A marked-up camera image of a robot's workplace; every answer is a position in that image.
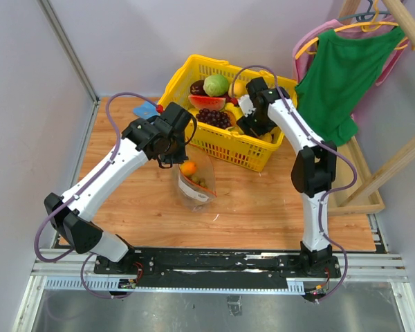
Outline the orange fruit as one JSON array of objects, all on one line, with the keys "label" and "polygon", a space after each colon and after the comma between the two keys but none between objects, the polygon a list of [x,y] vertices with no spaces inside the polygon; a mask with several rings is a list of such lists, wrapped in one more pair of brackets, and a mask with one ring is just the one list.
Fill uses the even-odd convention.
[{"label": "orange fruit", "polygon": [[185,161],[180,166],[180,171],[186,177],[193,176],[197,172],[197,165],[194,161],[191,161],[191,160]]}]

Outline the clear zip top bag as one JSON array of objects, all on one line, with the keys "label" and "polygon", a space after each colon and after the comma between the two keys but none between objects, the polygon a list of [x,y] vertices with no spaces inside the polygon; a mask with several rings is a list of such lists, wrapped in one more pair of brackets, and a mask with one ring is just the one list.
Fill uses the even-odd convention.
[{"label": "clear zip top bag", "polygon": [[186,155],[188,159],[173,168],[174,187],[188,210],[200,212],[217,197],[214,165],[197,146],[186,146]]}]

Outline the brown longan bunch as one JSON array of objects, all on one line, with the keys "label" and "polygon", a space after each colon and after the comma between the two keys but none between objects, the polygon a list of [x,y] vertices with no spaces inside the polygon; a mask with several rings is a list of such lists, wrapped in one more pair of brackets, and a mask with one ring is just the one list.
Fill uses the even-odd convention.
[{"label": "brown longan bunch", "polygon": [[195,185],[198,185],[198,186],[203,187],[205,189],[208,188],[206,180],[204,178],[201,178],[197,175],[192,175],[192,176],[190,176],[190,180]]}]

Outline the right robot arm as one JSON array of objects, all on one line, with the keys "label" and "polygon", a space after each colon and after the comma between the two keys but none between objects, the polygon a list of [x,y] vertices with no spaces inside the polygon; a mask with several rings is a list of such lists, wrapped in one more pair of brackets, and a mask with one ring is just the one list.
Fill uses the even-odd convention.
[{"label": "right robot arm", "polygon": [[239,127],[249,136],[260,136],[278,127],[296,154],[290,178],[302,196],[304,233],[293,268],[307,277],[340,277],[338,259],[326,237],[326,193],[335,180],[336,146],[324,142],[307,125],[284,89],[271,89],[258,77],[246,84],[246,90],[238,100],[243,111],[237,121]]}]

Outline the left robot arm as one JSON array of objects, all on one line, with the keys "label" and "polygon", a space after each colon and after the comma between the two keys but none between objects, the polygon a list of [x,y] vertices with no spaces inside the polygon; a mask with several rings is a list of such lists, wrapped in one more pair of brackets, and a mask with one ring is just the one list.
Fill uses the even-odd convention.
[{"label": "left robot arm", "polygon": [[52,227],[74,251],[96,254],[100,262],[109,263],[109,270],[121,274],[139,265],[134,248],[94,224],[93,217],[113,191],[150,160],[156,160],[161,169],[184,163],[188,124],[196,124],[196,118],[174,102],[159,116],[137,118],[79,183],[60,196],[51,193],[45,198]]}]

